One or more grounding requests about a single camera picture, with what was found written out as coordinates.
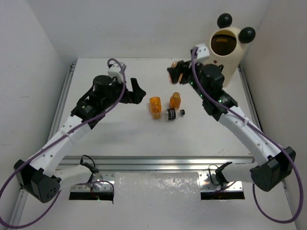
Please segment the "orange fruit label bottle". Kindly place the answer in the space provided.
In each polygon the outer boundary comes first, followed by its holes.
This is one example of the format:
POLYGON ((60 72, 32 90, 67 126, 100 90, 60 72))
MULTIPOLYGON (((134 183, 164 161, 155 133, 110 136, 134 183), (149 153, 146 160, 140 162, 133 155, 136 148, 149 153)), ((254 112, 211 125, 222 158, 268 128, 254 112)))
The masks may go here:
POLYGON ((160 118, 160 113, 162 111, 161 99, 160 97, 151 97, 149 99, 149 109, 152 117, 154 119, 160 118))

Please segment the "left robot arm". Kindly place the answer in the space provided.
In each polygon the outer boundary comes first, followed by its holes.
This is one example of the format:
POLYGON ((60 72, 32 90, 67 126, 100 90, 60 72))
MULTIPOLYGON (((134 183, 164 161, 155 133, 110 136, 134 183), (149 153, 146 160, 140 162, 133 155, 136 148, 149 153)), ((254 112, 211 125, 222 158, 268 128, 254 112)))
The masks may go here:
POLYGON ((99 170, 81 162, 70 169, 57 167, 70 149, 105 116, 106 110, 117 103, 139 104, 146 92, 131 78, 132 91, 118 77, 99 75, 93 79, 90 90, 77 102, 64 125, 30 163, 17 172, 21 188, 41 203, 52 200, 63 188, 86 184, 99 170))

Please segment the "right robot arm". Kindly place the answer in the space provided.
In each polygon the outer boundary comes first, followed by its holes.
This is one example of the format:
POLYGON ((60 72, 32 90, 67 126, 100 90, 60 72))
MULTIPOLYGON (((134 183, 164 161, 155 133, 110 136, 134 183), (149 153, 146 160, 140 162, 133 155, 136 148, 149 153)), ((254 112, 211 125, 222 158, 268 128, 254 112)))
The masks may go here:
POLYGON ((254 163, 227 162, 215 170, 213 183, 225 185, 231 181, 254 183, 268 192, 292 172, 291 161, 296 153, 291 147, 278 148, 245 116, 236 100, 223 90, 222 66, 174 62, 167 68, 173 84, 189 84, 202 98, 208 115, 230 130, 254 157, 254 163))

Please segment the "orange juice bottle plain label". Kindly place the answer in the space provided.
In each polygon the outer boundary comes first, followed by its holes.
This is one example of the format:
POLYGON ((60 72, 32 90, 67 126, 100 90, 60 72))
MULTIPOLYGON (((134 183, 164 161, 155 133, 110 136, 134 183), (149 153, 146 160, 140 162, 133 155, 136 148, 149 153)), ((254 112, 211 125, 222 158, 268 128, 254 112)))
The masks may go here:
POLYGON ((184 64, 184 61, 181 60, 181 61, 173 62, 171 64, 171 67, 167 68, 169 79, 172 84, 177 84, 180 82, 183 64, 184 64))

